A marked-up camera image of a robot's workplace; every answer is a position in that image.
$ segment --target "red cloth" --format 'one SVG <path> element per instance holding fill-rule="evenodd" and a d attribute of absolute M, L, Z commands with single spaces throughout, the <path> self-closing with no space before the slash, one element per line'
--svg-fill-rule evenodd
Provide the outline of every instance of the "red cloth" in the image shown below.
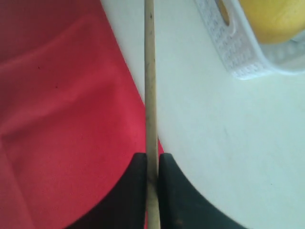
<path fill-rule="evenodd" d="M 0 31 L 0 228 L 62 228 L 145 151 L 144 106 L 99 0 L 0 0 Z"/>

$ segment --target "white table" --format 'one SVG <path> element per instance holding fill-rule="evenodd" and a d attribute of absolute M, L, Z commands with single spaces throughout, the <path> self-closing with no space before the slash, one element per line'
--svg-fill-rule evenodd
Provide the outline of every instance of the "white table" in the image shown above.
<path fill-rule="evenodd" d="M 102 0 L 144 98 L 143 0 Z M 305 76 L 240 81 L 192 0 L 155 0 L 159 137 L 210 202 L 250 229 L 305 228 Z"/>

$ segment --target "white container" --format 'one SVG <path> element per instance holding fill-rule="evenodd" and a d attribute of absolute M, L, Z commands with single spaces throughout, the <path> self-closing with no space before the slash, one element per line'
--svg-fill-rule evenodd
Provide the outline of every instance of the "white container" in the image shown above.
<path fill-rule="evenodd" d="M 239 79 L 271 73 L 305 73 L 305 43 L 259 44 L 238 0 L 223 0 L 230 24 L 222 18 L 217 0 L 195 0 L 226 69 Z"/>

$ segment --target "yellow fruit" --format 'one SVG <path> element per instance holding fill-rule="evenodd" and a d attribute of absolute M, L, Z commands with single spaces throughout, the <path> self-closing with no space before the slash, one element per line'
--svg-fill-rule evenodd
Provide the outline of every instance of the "yellow fruit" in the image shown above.
<path fill-rule="evenodd" d="M 305 29 L 305 0 L 239 0 L 260 43 L 285 42 Z M 229 17 L 222 0 L 219 8 Z"/>

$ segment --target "bamboo skewer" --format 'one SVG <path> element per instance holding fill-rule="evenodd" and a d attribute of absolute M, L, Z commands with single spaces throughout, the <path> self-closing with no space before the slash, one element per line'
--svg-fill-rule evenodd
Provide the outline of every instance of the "bamboo skewer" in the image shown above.
<path fill-rule="evenodd" d="M 153 0 L 144 0 L 144 15 L 148 229 L 160 229 L 160 214 L 157 196 L 158 134 L 156 114 L 156 69 Z"/>

